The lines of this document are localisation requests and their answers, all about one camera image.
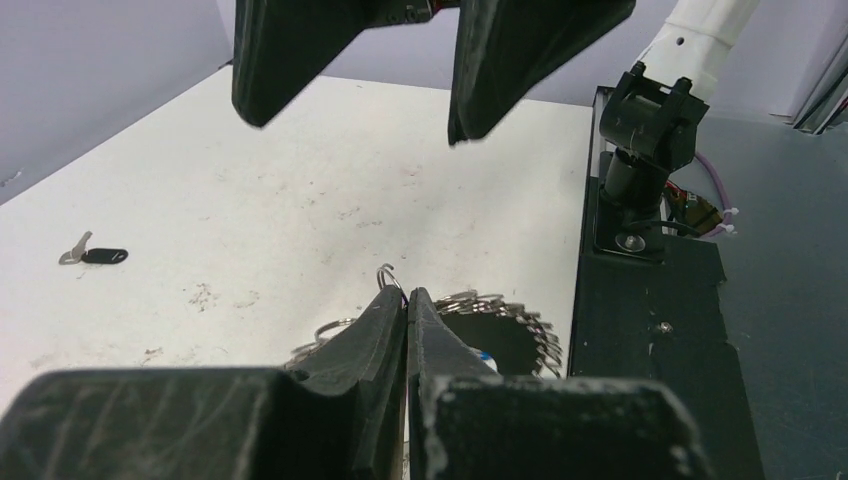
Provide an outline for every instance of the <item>metal screw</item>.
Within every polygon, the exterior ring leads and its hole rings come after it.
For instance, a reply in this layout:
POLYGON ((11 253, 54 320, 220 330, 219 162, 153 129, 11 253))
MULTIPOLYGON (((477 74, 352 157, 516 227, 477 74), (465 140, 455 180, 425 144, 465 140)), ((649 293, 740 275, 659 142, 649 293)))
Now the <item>metal screw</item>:
POLYGON ((615 237, 615 243, 626 252, 636 253, 645 249, 645 239, 635 234, 620 233, 615 237))
POLYGON ((415 23, 418 20, 418 12, 415 11, 415 7, 412 5, 406 6, 406 22, 407 23, 415 23))

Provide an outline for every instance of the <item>metal key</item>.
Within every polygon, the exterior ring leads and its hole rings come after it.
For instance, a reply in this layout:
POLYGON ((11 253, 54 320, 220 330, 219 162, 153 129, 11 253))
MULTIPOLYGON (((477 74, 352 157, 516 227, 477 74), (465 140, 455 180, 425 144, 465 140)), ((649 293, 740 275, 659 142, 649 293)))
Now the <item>metal key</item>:
POLYGON ((85 232, 82 234, 82 238, 80 238, 80 241, 77 242, 76 246, 59 257, 59 265, 74 265, 81 262, 82 256, 86 251, 85 244, 88 243, 89 238, 91 238, 91 232, 85 232))

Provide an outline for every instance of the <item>white table surface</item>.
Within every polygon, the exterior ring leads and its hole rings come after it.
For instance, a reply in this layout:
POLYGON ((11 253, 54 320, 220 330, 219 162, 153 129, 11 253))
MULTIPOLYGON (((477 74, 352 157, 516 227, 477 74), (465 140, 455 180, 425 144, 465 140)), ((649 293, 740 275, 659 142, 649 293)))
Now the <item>white table surface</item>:
POLYGON ((225 69, 0 207, 0 411, 79 367, 280 365, 407 291, 504 293, 568 351, 591 110, 522 102, 451 149, 450 93, 318 78, 264 131, 225 69), (60 266, 86 230, 114 266, 60 266))

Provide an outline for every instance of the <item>black base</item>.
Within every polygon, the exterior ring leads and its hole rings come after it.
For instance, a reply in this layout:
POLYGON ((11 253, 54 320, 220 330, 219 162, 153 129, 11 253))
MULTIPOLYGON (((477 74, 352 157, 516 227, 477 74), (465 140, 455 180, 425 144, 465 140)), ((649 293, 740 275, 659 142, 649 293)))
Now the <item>black base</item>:
POLYGON ((764 478, 736 350, 727 342, 717 286, 718 248, 665 238, 652 264, 596 252, 599 181, 587 182, 569 370, 574 376, 664 382, 701 429, 716 478, 764 478))

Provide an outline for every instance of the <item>pile of key rings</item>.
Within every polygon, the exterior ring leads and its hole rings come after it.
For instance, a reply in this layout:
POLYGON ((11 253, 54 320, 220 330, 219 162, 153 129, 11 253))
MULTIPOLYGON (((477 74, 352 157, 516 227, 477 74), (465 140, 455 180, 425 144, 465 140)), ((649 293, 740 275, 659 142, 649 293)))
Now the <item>pile of key rings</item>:
MULTIPOLYGON (((409 304, 409 299, 403 293, 403 288, 392 274, 394 267, 388 263, 384 263, 377 269, 377 286, 382 289, 391 282, 401 291, 404 307, 409 304)), ((476 290, 467 290, 465 292, 455 293, 446 297, 440 298, 433 302, 439 315, 459 314, 494 314, 499 317, 509 317, 517 323, 524 325, 529 332, 533 334, 533 338, 538 343, 536 351, 539 357, 536 359, 536 370, 533 372, 535 376, 541 376, 542 372, 547 369, 556 378, 562 375, 562 347, 560 347, 559 337, 553 334, 553 325, 541 321, 541 314, 538 312, 528 312, 522 303, 509 303, 504 301, 504 296, 500 294, 480 295, 476 290)), ((325 325, 322 325, 315 331, 315 341, 298 347, 292 351, 292 358, 283 368, 300 362, 304 358, 311 355, 317 349, 321 348, 325 343, 329 342, 332 336, 327 333, 339 328, 346 328, 348 325, 355 322, 355 318, 343 318, 325 325)))

